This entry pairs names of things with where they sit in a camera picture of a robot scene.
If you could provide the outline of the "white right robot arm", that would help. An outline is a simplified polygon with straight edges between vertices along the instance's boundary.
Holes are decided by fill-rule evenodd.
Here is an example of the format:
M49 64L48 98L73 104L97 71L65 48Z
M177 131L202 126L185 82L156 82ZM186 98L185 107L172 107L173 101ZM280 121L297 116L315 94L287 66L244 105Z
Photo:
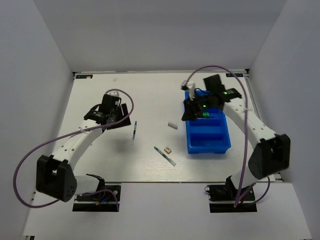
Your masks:
M190 154L224 154L231 147L226 118L244 135L242 168L226 179L226 195L236 200L251 186L289 167L291 140L277 134L249 109L244 85L226 88L218 74L204 78L205 90L186 80L182 121L186 123L187 151Z

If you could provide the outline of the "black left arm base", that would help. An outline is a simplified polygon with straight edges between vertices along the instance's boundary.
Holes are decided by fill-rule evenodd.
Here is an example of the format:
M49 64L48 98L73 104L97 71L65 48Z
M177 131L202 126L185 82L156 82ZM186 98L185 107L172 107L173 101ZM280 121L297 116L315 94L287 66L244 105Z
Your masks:
M119 184L105 185L105 188L112 191L99 192L94 195L77 195L73 202L73 212L118 212L121 200L122 186Z

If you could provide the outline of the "green refill pen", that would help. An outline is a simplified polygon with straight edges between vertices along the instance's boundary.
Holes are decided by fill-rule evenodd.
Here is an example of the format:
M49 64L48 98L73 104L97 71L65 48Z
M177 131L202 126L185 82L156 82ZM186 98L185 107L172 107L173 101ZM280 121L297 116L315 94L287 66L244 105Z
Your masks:
M176 163L169 158L167 155L165 155L160 149L158 149L156 146L153 147L163 158L165 158L172 166L176 166Z

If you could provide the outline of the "small tan eraser block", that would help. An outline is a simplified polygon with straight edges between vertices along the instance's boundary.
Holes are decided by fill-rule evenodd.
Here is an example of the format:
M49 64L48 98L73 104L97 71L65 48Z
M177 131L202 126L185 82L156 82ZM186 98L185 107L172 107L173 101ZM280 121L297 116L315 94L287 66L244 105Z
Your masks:
M164 148L164 151L167 153L167 154L170 154L172 152L172 150L169 148L169 147L165 147Z

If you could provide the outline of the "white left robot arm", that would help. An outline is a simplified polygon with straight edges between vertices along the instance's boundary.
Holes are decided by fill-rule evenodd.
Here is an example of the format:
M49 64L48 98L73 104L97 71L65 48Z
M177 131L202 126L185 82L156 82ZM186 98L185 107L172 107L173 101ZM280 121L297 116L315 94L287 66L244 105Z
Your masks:
M36 163L36 190L57 200L68 202L73 196L90 194L99 200L105 196L104 179L95 174L76 176L75 167L89 146L104 132L131 125L130 111L119 94L109 90L100 104L84 116L76 133L49 156Z

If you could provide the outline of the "grey eraser bar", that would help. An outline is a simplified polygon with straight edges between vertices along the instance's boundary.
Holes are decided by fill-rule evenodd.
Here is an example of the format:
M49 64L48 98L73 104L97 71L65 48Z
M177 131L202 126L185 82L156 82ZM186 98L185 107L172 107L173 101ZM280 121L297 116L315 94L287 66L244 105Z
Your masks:
M177 130L178 129L178 125L176 125L176 124L174 124L174 123L172 123L172 122L168 122L168 124L167 124L170 128L173 128L173 129L175 129L175 130Z

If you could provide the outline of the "green cap black highlighter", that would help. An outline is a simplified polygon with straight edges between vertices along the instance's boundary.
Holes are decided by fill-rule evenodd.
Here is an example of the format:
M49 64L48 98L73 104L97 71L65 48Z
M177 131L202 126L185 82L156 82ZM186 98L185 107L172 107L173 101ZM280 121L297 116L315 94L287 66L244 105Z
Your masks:
M198 118L209 118L210 117L210 114L208 112L199 112L197 114L197 117Z

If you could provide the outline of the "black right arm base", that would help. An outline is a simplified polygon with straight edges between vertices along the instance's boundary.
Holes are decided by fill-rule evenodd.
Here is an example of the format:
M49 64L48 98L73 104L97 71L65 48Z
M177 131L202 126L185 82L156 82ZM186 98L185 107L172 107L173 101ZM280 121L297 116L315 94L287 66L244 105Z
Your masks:
M237 190L229 191L224 184L211 184L204 187L205 193L209 195L211 202L235 202L237 196ZM254 201L255 194L253 190L250 190L241 200L242 201Z

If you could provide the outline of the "blue refill pen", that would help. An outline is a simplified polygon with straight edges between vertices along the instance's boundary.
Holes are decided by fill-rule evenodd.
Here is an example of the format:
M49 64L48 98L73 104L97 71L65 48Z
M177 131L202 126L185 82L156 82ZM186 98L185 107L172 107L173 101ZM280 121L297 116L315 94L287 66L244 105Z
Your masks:
M132 140L131 140L131 145L132 146L135 144L136 133L137 133L137 125L138 125L138 121L136 120L134 122L134 127L133 127L133 134L132 134Z

